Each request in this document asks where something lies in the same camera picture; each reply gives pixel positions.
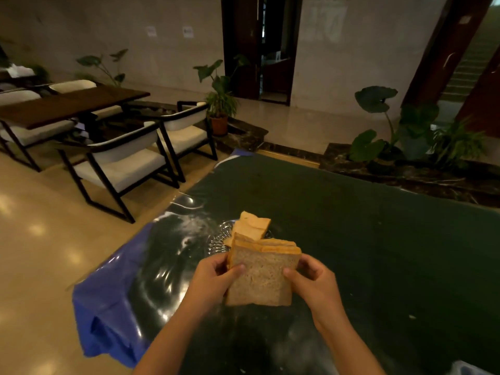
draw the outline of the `door handle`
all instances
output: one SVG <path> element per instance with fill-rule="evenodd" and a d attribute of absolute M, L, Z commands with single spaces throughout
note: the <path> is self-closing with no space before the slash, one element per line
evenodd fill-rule
<path fill-rule="evenodd" d="M 456 52 L 452 52 L 450 55 L 448 55 L 448 57 L 446 58 L 446 62 L 445 62 L 444 66 L 443 66 L 442 68 L 446 68 L 446 65 L 448 64 L 449 59 L 450 59 L 453 55 L 455 55 L 455 54 L 456 54 Z"/>

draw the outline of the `wall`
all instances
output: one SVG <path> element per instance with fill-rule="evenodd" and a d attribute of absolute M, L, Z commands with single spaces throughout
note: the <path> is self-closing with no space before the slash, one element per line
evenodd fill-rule
<path fill-rule="evenodd" d="M 368 115 L 354 93 L 396 88 L 399 106 L 446 0 L 303 0 L 291 105 Z"/>
<path fill-rule="evenodd" d="M 193 39 L 183 37 L 186 25 Z M 192 67 L 223 59 L 221 0 L 0 0 L 0 36 L 29 46 L 2 43 L 8 55 L 70 77 L 85 70 L 80 56 L 129 48 L 125 86 L 207 91 Z"/>

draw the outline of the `bread slice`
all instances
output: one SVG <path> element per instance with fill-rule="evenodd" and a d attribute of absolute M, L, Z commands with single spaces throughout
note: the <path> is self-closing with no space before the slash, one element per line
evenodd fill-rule
<path fill-rule="evenodd" d="M 259 240 L 266 235 L 267 228 L 271 223 L 270 218 L 259 218 L 248 212 L 241 212 L 240 219 L 233 225 L 231 237 L 226 238 L 223 242 L 226 246 L 231 246 L 235 233 L 240 233 L 253 240 Z"/>
<path fill-rule="evenodd" d="M 229 287 L 226 305 L 290 305 L 291 285 L 283 268 L 297 268 L 301 249 L 280 239 L 252 239 L 236 233 L 228 256 L 228 268 L 244 264 L 245 273 Z"/>

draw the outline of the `plant pot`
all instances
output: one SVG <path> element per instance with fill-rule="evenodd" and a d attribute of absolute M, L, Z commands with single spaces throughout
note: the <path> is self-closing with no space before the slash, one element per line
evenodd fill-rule
<path fill-rule="evenodd" d="M 222 136 L 228 134 L 228 116 L 221 118 L 210 117 L 212 121 L 212 134 Z"/>

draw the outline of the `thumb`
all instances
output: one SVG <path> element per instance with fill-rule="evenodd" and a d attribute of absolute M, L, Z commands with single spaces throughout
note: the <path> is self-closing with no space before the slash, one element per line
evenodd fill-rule
<path fill-rule="evenodd" d="M 218 276 L 219 280 L 226 287 L 226 290 L 229 288 L 233 282 L 238 279 L 245 272 L 245 265 L 237 265 L 232 267 L 228 272 Z"/>
<path fill-rule="evenodd" d="M 293 284 L 294 291 L 305 298 L 310 280 L 291 268 L 284 268 L 283 275 Z"/>

